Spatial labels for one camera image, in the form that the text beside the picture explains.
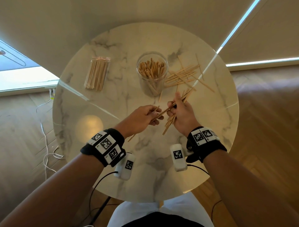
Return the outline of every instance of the white cable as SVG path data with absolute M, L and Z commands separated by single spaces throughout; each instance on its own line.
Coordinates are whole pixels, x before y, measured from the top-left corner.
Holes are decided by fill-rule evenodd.
M 51 102 L 51 100 L 52 100 L 51 92 L 52 92 L 52 89 L 49 90 L 49 93 L 50 93 L 50 100 L 47 101 L 47 102 L 45 102 L 45 103 L 43 103 L 43 104 L 41 104 L 41 105 L 39 105 L 39 106 L 36 108 L 36 113 L 37 113 L 37 109 L 38 109 L 40 106 L 45 105 L 45 104 Z M 43 128 L 43 126 L 42 126 L 42 122 L 41 122 L 40 118 L 39 118 L 39 122 L 40 122 L 40 128 L 42 129 L 42 133 L 43 133 L 43 135 L 44 135 L 44 137 L 45 137 L 45 139 L 46 139 L 46 149 L 47 149 L 47 154 L 44 156 L 44 159 L 43 159 L 42 163 L 43 163 L 43 165 L 45 166 L 45 180 L 47 180 L 47 168 L 48 168 L 49 170 L 52 170 L 53 172 L 56 172 L 54 169 L 51 169 L 50 167 L 47 166 L 47 165 L 48 165 L 48 161 L 49 161 L 49 159 L 48 159 L 47 156 L 48 156 L 48 155 L 53 155 L 53 156 L 54 156 L 55 158 L 57 158 L 57 159 L 62 159 L 62 158 L 63 158 L 63 155 L 59 155 L 59 154 L 56 154 L 56 153 L 55 153 L 55 151 L 57 150 L 58 146 L 55 148 L 55 150 L 53 151 L 53 153 L 50 153 L 50 154 L 49 154 L 48 140 L 47 140 L 47 136 L 46 136 L 46 134 L 45 134 L 45 131 L 44 131 L 44 128 Z

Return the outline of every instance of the clear plastic container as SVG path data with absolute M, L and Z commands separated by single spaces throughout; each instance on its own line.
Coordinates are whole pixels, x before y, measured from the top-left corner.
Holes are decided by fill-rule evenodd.
M 153 76 L 151 77 L 148 74 L 141 74 L 140 67 L 142 62 L 147 62 L 147 61 L 152 61 L 153 62 L 160 62 L 164 63 L 164 69 L 157 77 Z M 168 62 L 167 59 L 160 54 L 159 52 L 147 52 L 142 54 L 137 61 L 136 65 L 136 71 L 139 76 L 139 82 L 142 91 L 150 97 L 156 97 L 159 96 L 160 93 L 162 92 L 164 88 L 164 80 L 168 72 Z

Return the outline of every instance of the white pants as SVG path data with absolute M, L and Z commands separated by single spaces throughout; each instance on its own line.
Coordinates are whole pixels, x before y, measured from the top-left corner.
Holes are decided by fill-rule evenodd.
M 188 220 L 202 224 L 204 227 L 214 227 L 208 213 L 197 198 L 188 192 L 173 199 L 165 200 L 159 209 L 159 203 L 123 202 L 114 211 L 107 227 L 121 227 L 131 221 L 153 212 L 175 214 Z

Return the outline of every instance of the marble tabletop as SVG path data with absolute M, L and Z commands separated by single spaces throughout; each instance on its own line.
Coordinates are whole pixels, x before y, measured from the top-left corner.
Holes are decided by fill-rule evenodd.
M 136 72 L 138 57 L 149 51 L 163 54 L 170 70 L 179 70 L 180 55 L 183 65 L 196 64 L 197 54 L 205 83 L 194 85 L 188 101 L 193 106 L 198 121 L 214 130 L 229 151 L 236 135 L 239 120 L 239 103 L 232 76 L 215 51 L 192 33 L 171 25 L 143 22 L 132 23 L 106 31 L 85 44 L 70 60 L 56 88 L 53 104 L 54 131 L 67 161 L 80 152 L 80 148 L 98 131 L 110 128 L 141 105 L 159 105 L 167 108 L 176 87 L 164 89 L 161 101 L 146 96 L 140 88 Z M 104 88 L 101 92 L 87 90 L 84 81 L 90 59 L 94 56 L 111 57 Z M 187 87 L 180 85 L 179 90 Z M 164 136 L 167 117 L 158 126 L 148 126 L 124 149 L 136 156 L 134 169 L 128 181 L 110 175 L 97 186 L 100 192 L 121 200 L 153 202 L 174 198 L 186 193 L 209 176 L 203 171 L 188 167 L 176 172 L 170 154 L 170 145 L 187 139 L 173 125 Z M 203 169 L 199 161 L 193 163 Z M 114 171 L 106 167 L 99 179 Z

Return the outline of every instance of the herringbone wooden floor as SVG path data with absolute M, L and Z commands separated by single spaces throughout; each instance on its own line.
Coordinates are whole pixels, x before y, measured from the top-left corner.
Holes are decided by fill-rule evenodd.
M 239 126 L 230 154 L 266 182 L 278 196 L 299 212 L 299 66 L 233 72 L 240 106 Z M 0 220 L 31 193 L 45 178 L 42 159 L 45 139 L 50 151 L 56 148 L 49 93 L 0 97 Z M 58 170 L 65 161 L 51 157 Z M 193 190 L 210 214 L 220 200 L 211 179 Z M 73 220 L 77 225 L 87 212 L 87 198 Z M 97 192 L 92 206 L 106 196 Z M 112 199 L 109 203 L 120 203 Z M 107 226 L 116 206 L 107 206 L 95 226 Z M 213 221 L 218 226 L 236 226 L 224 204 L 216 205 Z

